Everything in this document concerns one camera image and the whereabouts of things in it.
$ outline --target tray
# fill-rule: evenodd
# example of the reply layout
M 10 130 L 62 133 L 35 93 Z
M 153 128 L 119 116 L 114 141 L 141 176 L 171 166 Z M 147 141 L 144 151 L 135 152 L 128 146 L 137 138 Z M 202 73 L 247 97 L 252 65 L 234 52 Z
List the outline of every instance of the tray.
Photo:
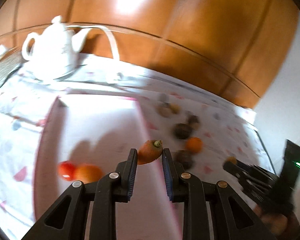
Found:
M 51 107 L 40 141 L 34 172 L 34 214 L 38 219 L 71 184 L 57 175 L 57 164 L 71 160 L 102 168 L 104 174 L 149 139 L 134 98 L 65 95 Z M 137 168 L 129 203 L 116 204 L 118 239 L 181 239 L 167 197 L 161 161 Z

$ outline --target white wall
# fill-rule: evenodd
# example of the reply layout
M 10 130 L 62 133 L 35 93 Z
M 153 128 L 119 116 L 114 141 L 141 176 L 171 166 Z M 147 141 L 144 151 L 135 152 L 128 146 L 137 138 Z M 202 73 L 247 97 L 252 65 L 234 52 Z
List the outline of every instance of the white wall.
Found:
M 300 145 L 300 16 L 295 39 L 272 85 L 255 107 L 254 125 L 280 173 L 285 139 Z M 300 179 L 295 193 L 300 221 Z

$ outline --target green led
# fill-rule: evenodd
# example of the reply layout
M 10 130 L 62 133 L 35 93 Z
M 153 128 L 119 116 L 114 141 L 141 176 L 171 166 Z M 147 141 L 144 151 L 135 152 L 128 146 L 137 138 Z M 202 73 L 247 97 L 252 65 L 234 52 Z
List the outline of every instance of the green led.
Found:
M 300 163 L 296 163 L 296 165 L 300 167 Z

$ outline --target white cable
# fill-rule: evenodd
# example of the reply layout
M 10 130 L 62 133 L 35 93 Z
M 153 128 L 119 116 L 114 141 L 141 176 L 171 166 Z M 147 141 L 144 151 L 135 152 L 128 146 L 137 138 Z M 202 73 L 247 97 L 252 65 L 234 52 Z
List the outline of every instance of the white cable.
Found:
M 103 30 L 104 33 L 108 37 L 113 59 L 120 61 L 117 42 L 115 41 L 115 37 L 113 36 L 111 30 L 109 30 L 107 27 L 105 27 L 103 25 L 90 25 L 90 26 L 88 26 L 88 25 L 67 25 L 67 27 L 69 27 L 69 28 L 82 28 L 82 29 L 84 29 L 84 28 L 97 28 L 97 29 Z

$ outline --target teapot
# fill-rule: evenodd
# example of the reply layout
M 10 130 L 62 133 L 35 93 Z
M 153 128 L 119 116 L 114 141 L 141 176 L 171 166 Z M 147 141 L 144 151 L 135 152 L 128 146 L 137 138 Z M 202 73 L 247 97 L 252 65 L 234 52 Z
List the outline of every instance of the teapot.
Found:
M 85 28 L 74 34 L 61 20 L 60 15 L 54 17 L 52 25 L 41 35 L 29 33 L 22 45 L 23 58 L 31 63 L 31 71 L 40 80 L 56 79 L 73 71 L 77 66 L 78 53 L 92 29 Z M 32 53 L 27 49 L 31 39 L 34 39 Z

